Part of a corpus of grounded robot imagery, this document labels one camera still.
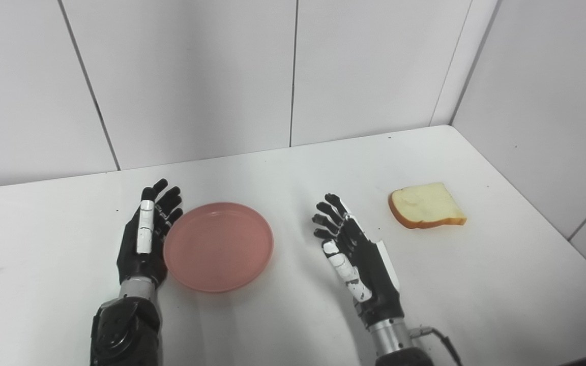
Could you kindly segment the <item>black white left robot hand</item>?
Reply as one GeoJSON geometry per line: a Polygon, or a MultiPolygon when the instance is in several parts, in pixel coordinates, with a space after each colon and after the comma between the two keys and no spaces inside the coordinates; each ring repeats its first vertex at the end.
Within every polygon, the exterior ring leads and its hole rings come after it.
{"type": "Polygon", "coordinates": [[[158,289],[167,276],[164,260],[164,243],[174,223],[182,217],[183,210],[181,188],[169,185],[165,178],[157,181],[151,190],[154,191],[153,233],[150,253],[137,252],[137,235],[139,230],[140,208],[138,207],[131,220],[126,223],[121,241],[120,251],[116,260],[119,272],[119,282],[123,283],[133,277],[145,277],[151,280],[155,289],[158,289]]]}

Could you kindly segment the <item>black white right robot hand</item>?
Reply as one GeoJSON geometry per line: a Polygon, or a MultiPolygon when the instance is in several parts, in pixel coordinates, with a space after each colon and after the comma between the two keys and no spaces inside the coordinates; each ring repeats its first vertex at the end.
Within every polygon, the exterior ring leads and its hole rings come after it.
{"type": "Polygon", "coordinates": [[[363,231],[339,196],[325,194],[316,205],[314,236],[356,301],[366,328],[391,318],[403,318],[398,283],[393,280],[379,247],[363,231]]]}

